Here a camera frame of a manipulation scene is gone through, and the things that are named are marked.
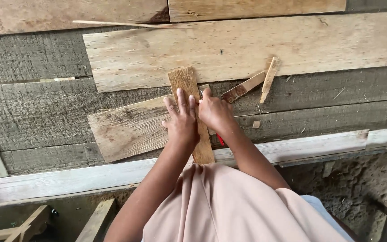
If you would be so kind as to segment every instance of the person's left hand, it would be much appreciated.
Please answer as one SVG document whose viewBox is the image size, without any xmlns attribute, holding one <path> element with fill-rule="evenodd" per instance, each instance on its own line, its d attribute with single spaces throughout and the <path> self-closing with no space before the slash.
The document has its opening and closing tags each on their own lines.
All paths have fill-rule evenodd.
<svg viewBox="0 0 387 242">
<path fill-rule="evenodd" d="M 171 116 L 169 122 L 162 121 L 162 125 L 168 130 L 169 142 L 195 149 L 200 141 L 198 134 L 198 123 L 196 122 L 195 98 L 189 96 L 189 103 L 186 103 L 185 95 L 181 88 L 177 89 L 178 113 L 172 100 L 164 98 L 165 106 Z"/>
</svg>

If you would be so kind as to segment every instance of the beige shirt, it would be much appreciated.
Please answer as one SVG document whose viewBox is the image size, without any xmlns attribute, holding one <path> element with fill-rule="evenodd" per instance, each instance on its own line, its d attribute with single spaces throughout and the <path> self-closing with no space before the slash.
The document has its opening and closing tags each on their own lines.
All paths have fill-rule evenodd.
<svg viewBox="0 0 387 242">
<path fill-rule="evenodd" d="M 291 190 L 216 163 L 193 164 L 143 230 L 145 242 L 346 241 Z"/>
</svg>

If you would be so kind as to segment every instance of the forearm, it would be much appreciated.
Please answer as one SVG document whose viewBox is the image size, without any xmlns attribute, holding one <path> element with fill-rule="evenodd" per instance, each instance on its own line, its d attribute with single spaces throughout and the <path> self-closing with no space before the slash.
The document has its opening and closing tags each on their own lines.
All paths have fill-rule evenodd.
<svg viewBox="0 0 387 242">
<path fill-rule="evenodd" d="M 280 173 L 243 133 L 238 124 L 231 125 L 229 130 L 221 136 L 234 154 L 240 171 L 255 177 L 274 190 L 290 189 Z"/>
<path fill-rule="evenodd" d="M 107 242 L 139 242 L 150 217 L 173 191 L 193 148 L 171 141 L 121 208 L 105 236 Z"/>
</svg>

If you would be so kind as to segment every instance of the hand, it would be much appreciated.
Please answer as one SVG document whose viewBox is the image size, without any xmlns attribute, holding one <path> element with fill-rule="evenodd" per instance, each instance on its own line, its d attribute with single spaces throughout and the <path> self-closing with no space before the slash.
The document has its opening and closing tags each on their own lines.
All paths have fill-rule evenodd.
<svg viewBox="0 0 387 242">
<path fill-rule="evenodd" d="M 213 97 L 210 88 L 202 92 L 198 116 L 207 127 L 216 131 L 220 136 L 238 128 L 232 105 Z"/>
<path fill-rule="evenodd" d="M 164 98 L 165 106 L 171 116 L 171 121 L 162 121 L 162 125 L 168 130 L 169 142 L 195 149 L 200 141 L 198 123 L 196 122 L 195 98 L 189 96 L 189 107 L 186 104 L 185 95 L 181 88 L 177 89 L 178 113 L 175 104 L 168 97 Z"/>
</svg>

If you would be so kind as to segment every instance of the dirt ground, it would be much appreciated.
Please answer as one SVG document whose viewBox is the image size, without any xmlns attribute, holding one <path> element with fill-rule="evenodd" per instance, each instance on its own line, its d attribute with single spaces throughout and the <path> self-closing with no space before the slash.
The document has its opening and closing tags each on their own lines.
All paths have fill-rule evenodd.
<svg viewBox="0 0 387 242">
<path fill-rule="evenodd" d="M 387 206 L 387 153 L 337 160 L 329 177 L 322 178 L 324 163 L 278 168 L 299 194 L 314 195 L 364 241 L 377 242 L 385 216 L 371 203 Z M 122 206 L 132 191 L 53 201 L 58 211 L 46 232 L 35 241 L 75 241 L 100 201 L 115 197 Z M 38 205 L 0 209 L 0 229 L 19 226 Z"/>
</svg>

